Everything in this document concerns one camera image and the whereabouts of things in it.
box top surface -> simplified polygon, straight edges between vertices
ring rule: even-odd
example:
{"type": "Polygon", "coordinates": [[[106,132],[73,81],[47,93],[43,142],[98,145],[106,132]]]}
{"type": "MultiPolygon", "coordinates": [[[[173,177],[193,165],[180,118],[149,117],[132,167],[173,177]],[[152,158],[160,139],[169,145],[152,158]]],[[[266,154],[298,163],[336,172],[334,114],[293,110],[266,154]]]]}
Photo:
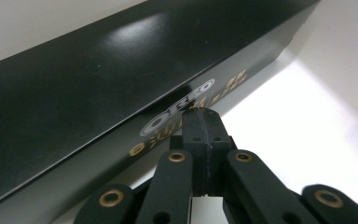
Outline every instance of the box top surface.
{"type": "Polygon", "coordinates": [[[0,61],[0,200],[315,2],[148,1],[0,61]]]}

white surface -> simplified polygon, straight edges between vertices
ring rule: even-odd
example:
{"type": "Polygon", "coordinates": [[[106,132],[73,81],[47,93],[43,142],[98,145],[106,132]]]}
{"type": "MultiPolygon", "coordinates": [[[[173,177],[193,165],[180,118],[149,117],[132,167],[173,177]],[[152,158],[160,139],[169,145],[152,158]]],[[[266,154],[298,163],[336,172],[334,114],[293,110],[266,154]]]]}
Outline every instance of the white surface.
{"type": "MultiPolygon", "coordinates": [[[[1,0],[0,60],[137,2],[1,0]]],[[[276,62],[213,109],[289,189],[322,183],[358,202],[358,1],[323,0],[276,62]]],[[[115,181],[141,183],[164,147],[115,181]]],[[[221,202],[196,199],[192,223],[227,223],[221,202]]]]}

brass ring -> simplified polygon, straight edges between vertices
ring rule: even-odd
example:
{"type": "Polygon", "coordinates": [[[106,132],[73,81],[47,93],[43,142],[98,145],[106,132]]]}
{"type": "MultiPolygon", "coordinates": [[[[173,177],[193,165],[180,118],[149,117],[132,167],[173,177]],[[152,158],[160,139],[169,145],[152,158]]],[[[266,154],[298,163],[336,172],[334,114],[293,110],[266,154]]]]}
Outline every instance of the brass ring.
{"type": "Polygon", "coordinates": [[[330,192],[330,191],[328,191],[326,189],[316,190],[315,198],[320,203],[322,203],[324,205],[327,205],[329,207],[340,208],[340,207],[344,206],[344,202],[342,201],[342,199],[338,195],[336,195],[335,193],[330,192]],[[330,197],[333,197],[334,201],[330,201],[330,200],[325,199],[324,195],[328,195],[330,197]]]}
{"type": "Polygon", "coordinates": [[[118,189],[111,189],[111,190],[108,190],[107,192],[105,192],[103,195],[101,195],[100,205],[103,207],[114,207],[114,206],[120,204],[121,201],[123,201],[123,199],[124,199],[123,192],[121,192],[118,189]],[[117,196],[114,200],[107,199],[108,196],[114,195],[114,194],[117,196]]]}
{"type": "Polygon", "coordinates": [[[237,161],[249,162],[253,159],[253,157],[247,152],[239,152],[235,154],[235,159],[237,159],[237,161]]]}
{"type": "Polygon", "coordinates": [[[185,158],[186,155],[181,152],[173,152],[170,154],[170,156],[168,156],[168,159],[174,162],[184,161],[185,158]]]}

brand logo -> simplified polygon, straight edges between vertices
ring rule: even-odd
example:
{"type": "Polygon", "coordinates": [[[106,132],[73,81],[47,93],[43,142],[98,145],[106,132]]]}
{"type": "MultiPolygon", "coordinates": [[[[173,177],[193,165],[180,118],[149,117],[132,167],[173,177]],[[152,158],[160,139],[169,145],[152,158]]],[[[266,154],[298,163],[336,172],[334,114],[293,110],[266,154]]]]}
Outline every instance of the brand logo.
{"type": "Polygon", "coordinates": [[[195,90],[193,90],[191,93],[189,93],[187,96],[180,99],[178,102],[170,106],[166,111],[162,112],[152,120],[150,120],[142,129],[140,135],[146,136],[159,127],[161,127],[162,124],[164,124],[170,117],[172,117],[174,114],[176,114],[180,109],[188,105],[190,102],[192,102],[194,99],[199,97],[201,94],[209,90],[212,85],[214,84],[214,79],[211,79],[195,90]]]}

box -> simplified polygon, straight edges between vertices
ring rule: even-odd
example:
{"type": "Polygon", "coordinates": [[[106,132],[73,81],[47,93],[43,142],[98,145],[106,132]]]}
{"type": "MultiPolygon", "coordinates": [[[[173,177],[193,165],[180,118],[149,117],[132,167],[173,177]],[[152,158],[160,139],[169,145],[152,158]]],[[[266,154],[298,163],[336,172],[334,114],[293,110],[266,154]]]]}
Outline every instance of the box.
{"type": "Polygon", "coordinates": [[[0,223],[49,223],[276,59],[316,3],[147,1],[0,61],[0,223]]]}

